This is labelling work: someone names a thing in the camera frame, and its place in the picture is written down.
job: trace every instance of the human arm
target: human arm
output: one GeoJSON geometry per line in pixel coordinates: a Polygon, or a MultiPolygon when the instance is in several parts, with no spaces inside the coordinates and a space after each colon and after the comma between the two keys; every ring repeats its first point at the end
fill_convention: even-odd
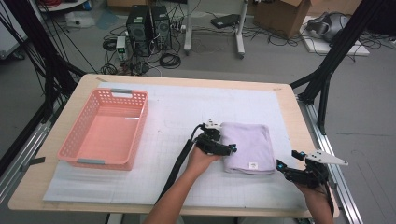
{"type": "Polygon", "coordinates": [[[190,153],[186,170],[155,204],[144,224],[175,224],[193,183],[209,167],[212,161],[219,158],[220,156],[206,155],[201,149],[194,147],[190,153]]]}
{"type": "Polygon", "coordinates": [[[312,218],[318,224],[333,224],[332,212],[327,201],[327,196],[324,194],[322,187],[310,189],[306,186],[296,184],[296,187],[305,196],[306,206],[311,212],[312,218]]]}

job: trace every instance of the black metal frame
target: black metal frame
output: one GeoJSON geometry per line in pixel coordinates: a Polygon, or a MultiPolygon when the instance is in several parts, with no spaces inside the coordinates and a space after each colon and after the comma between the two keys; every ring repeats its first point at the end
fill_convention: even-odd
{"type": "Polygon", "coordinates": [[[18,43],[27,52],[30,60],[32,61],[35,70],[45,74],[45,101],[43,105],[37,110],[33,118],[23,129],[18,138],[14,141],[12,146],[8,149],[6,154],[0,158],[0,179],[7,170],[8,166],[14,161],[15,157],[21,151],[21,148],[32,134],[35,127],[40,123],[45,123],[54,113],[54,102],[60,97],[60,95],[71,95],[77,82],[71,76],[71,73],[77,77],[84,76],[85,73],[81,69],[78,69],[73,64],[66,61],[60,56],[55,46],[52,44],[48,37],[44,27],[38,20],[35,12],[32,8],[30,1],[14,1],[4,0],[4,3],[12,13],[22,30],[26,33],[29,40],[35,47],[39,56],[43,60],[43,64],[37,63],[37,58],[33,58],[28,53],[26,43],[24,43],[18,34],[14,32],[13,27],[9,27],[2,18],[0,22],[9,30],[9,32],[15,37],[18,43]]]}
{"type": "Polygon", "coordinates": [[[308,83],[305,90],[298,95],[299,100],[307,105],[312,105],[320,93],[318,110],[318,127],[322,134],[325,132],[325,119],[327,101],[329,97],[330,80],[335,69],[347,56],[349,50],[355,45],[359,36],[369,24],[370,20],[378,13],[386,0],[362,0],[348,24],[335,40],[331,50],[324,58],[319,68],[310,75],[292,82],[293,89],[308,83]]]}

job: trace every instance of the towel label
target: towel label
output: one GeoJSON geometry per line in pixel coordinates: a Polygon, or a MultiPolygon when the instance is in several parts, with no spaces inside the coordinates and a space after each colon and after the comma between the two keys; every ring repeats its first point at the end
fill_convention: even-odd
{"type": "Polygon", "coordinates": [[[259,164],[257,163],[257,162],[250,162],[249,164],[248,164],[248,168],[250,169],[250,170],[258,170],[259,169],[259,164]]]}

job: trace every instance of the forearm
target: forearm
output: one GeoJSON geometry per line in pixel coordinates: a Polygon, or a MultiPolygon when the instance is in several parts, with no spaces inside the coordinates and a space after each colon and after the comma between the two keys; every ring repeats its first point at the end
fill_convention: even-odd
{"type": "Polygon", "coordinates": [[[192,172],[183,173],[153,207],[144,224],[175,224],[181,207],[197,178],[198,175],[192,172]]]}
{"type": "Polygon", "coordinates": [[[332,212],[326,195],[317,193],[315,195],[305,195],[306,205],[315,223],[318,224],[333,224],[332,212]]]}

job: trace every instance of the cardboard box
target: cardboard box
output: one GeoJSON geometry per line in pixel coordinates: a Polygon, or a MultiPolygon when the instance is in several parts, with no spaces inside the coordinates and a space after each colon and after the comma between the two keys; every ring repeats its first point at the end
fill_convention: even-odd
{"type": "Polygon", "coordinates": [[[256,8],[254,23],[287,39],[299,33],[304,18],[318,0],[275,0],[260,2],[256,8]]]}
{"type": "Polygon", "coordinates": [[[131,10],[133,5],[149,5],[151,6],[151,0],[107,0],[107,5],[113,11],[127,11],[131,10]]]}
{"type": "Polygon", "coordinates": [[[353,15],[361,0],[325,0],[309,8],[309,16],[320,16],[323,12],[341,12],[353,15]]]}

